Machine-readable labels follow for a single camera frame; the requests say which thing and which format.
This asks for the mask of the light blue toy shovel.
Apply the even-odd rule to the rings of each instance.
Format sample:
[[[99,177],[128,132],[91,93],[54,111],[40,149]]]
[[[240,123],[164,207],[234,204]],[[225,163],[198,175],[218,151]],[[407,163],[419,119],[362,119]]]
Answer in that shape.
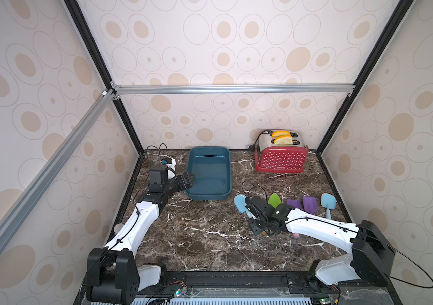
[[[238,209],[239,213],[245,213],[249,219],[254,219],[254,215],[248,210],[246,207],[245,200],[247,199],[247,196],[244,194],[238,194],[234,197],[234,204],[236,208]]]

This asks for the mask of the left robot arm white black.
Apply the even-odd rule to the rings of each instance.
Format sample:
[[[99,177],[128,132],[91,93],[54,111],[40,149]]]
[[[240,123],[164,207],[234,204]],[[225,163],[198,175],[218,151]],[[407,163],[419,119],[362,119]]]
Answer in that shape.
[[[163,268],[146,264],[138,267],[136,253],[152,224],[168,200],[176,193],[192,188],[195,175],[180,175],[168,165],[149,170],[148,185],[135,203],[135,210],[112,240],[88,255],[86,299],[89,302],[131,304],[136,295],[159,285]]]

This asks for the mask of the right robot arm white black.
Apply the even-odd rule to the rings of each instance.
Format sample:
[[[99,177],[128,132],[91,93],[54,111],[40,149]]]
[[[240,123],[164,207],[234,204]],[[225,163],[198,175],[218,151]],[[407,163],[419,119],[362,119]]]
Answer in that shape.
[[[324,241],[345,252],[340,257],[313,262],[305,276],[309,290],[318,293],[326,286],[354,280],[376,287],[388,286],[396,251],[374,223],[338,222],[292,205],[272,206],[257,196],[240,194],[234,198],[234,204],[248,216],[254,235],[287,231]]]

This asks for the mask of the green shovel yellow handle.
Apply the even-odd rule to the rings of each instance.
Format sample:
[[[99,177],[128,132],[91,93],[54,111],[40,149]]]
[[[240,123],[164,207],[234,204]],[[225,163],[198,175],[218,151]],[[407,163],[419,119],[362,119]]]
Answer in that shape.
[[[276,193],[272,193],[271,196],[268,199],[268,204],[272,208],[276,209],[276,208],[278,208],[278,206],[280,204],[282,204],[282,201],[281,201],[281,198]]]

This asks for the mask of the teal plastic storage box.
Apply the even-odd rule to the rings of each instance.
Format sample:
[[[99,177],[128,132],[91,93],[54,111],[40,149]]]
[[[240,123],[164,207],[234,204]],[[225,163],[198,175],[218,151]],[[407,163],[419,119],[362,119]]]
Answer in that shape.
[[[225,200],[232,191],[230,151],[226,147],[191,149],[186,171],[195,175],[192,188],[185,191],[192,200]]]

